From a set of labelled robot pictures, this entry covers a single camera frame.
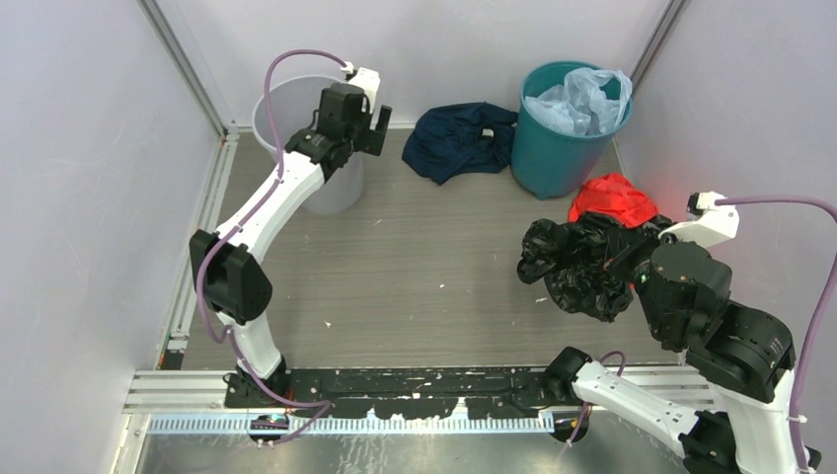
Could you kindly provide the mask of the black trash bag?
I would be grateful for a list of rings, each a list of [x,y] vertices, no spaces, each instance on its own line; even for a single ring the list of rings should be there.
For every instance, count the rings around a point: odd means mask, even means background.
[[[541,280],[563,311],[612,323],[633,302],[629,282],[605,269],[606,263],[640,237],[671,226],[661,214],[629,227],[607,214],[585,211],[576,221],[533,221],[521,241],[516,267],[526,284]]]

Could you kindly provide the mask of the teal plastic bucket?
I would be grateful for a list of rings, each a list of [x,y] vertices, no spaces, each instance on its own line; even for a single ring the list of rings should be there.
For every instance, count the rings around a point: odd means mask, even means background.
[[[538,96],[550,86],[562,84],[566,74],[581,67],[610,70],[579,61],[554,61],[533,69],[520,85],[511,172],[517,183],[538,199],[564,197],[580,187],[633,111],[631,99],[626,117],[609,134],[570,136],[550,131],[523,108],[525,96]]]

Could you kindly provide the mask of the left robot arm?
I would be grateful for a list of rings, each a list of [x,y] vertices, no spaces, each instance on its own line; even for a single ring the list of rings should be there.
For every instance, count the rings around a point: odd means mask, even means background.
[[[262,262],[296,210],[354,154],[381,153],[392,110],[375,106],[378,89],[359,78],[324,88],[311,124],[276,144],[276,166],[255,193],[216,230],[190,237],[204,327],[215,343],[230,343],[236,376],[266,408],[284,401],[288,375],[266,317],[272,284]]]

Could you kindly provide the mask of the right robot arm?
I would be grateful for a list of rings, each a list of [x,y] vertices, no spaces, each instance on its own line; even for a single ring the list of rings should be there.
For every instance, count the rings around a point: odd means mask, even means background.
[[[691,473],[813,473],[792,441],[796,351],[777,317],[730,297],[732,272],[705,247],[651,226],[606,232],[604,271],[637,293],[652,336],[707,381],[717,411],[663,399],[565,348],[541,383],[560,405],[601,406],[663,442]]]

